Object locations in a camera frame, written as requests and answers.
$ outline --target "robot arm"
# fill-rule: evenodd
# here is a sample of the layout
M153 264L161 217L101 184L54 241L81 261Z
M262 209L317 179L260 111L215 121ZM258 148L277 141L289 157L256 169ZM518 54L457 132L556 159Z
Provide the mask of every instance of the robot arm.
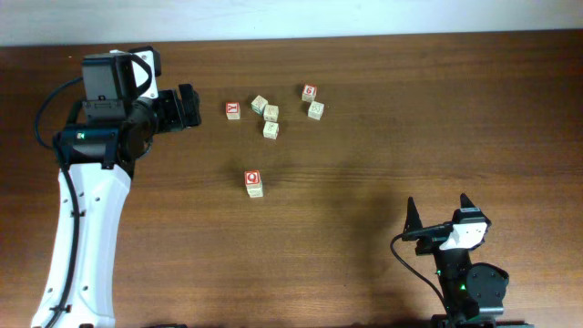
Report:
M75 164L69 169L81 213L75 274L58 327L114 327L112 275L121 210L131 179L119 166L102 169L99 163ZM53 260L45 293L32 326L46 327L51 308L65 289L73 242L72 201L63 172L59 173L60 211Z
M433 255L441 293L425 277L395 257L415 275L427 282L442 301L446 316L434 316L432 326L445 327L533 327L520 323L497 325L496 317L502 315L502 300L508 286L508 273L487 263L470 261L469 252L485 242L484 237L492 225L490 219L465 195L460 196L461 207L455 210L451 221L423 227L413 198L407 204L404 232L394 238L417 241L416 255Z
M191 85L179 86L181 102L175 90L154 90L161 70L151 47L86 56L82 68L87 99L53 142L61 167L60 212L34 328L115 326L118 224L136 160L150 150L155 134L200 124ZM85 124L77 124L81 108Z

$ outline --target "wood grain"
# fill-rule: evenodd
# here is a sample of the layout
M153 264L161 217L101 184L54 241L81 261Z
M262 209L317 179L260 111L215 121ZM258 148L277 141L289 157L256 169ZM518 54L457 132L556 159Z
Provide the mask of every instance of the wood grain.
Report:
M433 292L390 254L414 196L425 224L466 192L493 222L472 255L510 273L505 319L583 321L581 31L161 43L162 88L190 82L199 128L156 137L118 233L118 327L342 326L427 319ZM36 311L56 231L56 164L33 139L83 55L131 45L0 49L0 318ZM326 108L307 118L301 85ZM81 86L42 121L62 128ZM280 107L277 140L250 109ZM224 103L242 104L228 121ZM259 169L251 200L243 171ZM398 251L431 276L413 244Z

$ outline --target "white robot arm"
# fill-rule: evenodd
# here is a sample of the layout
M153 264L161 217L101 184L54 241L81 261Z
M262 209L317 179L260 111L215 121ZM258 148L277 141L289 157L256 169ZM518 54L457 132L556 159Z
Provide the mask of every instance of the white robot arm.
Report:
M66 315L58 327L114 327L111 283L118 224L131 179L119 166L102 169L99 163L71 165L79 211L75 274L66 300ZM53 260L43 300L32 327L46 327L65 289L73 243L73 202L63 173L59 173L60 211Z
M175 90L156 90L161 68L152 47L86 56L82 68L83 78L56 89L35 122L39 143L56 153L61 197L51 268L33 328L115 326L118 224L136 160L148 153L155 134L200 124L199 96L191 85L179 85L181 102ZM80 80L87 99L77 102L50 147L37 132L40 113L56 93ZM85 124L77 123L81 108Z

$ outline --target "white wall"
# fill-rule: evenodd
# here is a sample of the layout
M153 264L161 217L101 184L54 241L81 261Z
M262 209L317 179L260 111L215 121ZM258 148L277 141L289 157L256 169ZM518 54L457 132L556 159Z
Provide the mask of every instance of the white wall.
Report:
M583 0L0 0L0 45L583 27Z

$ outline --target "wooden block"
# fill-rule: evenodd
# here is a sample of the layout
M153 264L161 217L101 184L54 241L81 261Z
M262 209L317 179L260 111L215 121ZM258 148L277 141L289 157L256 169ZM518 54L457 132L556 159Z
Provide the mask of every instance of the wooden block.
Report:
M247 187L247 190L262 187L259 171L245 171L245 187Z
M302 100L307 102L313 102L316 99L317 87L305 85L302 91Z
M247 190L247 192L251 198L263 197L263 188L257 190Z
M269 101L262 96L257 96L253 102L251 102L251 109L259 115L263 115L263 110L267 105L269 105Z
M324 104L321 104L317 101L313 101L310 104L310 109L308 109L308 116L310 118L320 120L323 113L324 113Z
M226 112L228 119L240 119L239 103L227 103Z
M268 122L277 122L280 115L280 108L275 105L267 105L263 111L263 118Z
M279 132L280 132L279 124L273 122L265 122L265 128L263 128L263 136L265 138L276 139Z
M247 193L250 197L263 197L263 182L261 182L259 171L245 172L245 187L247 187Z

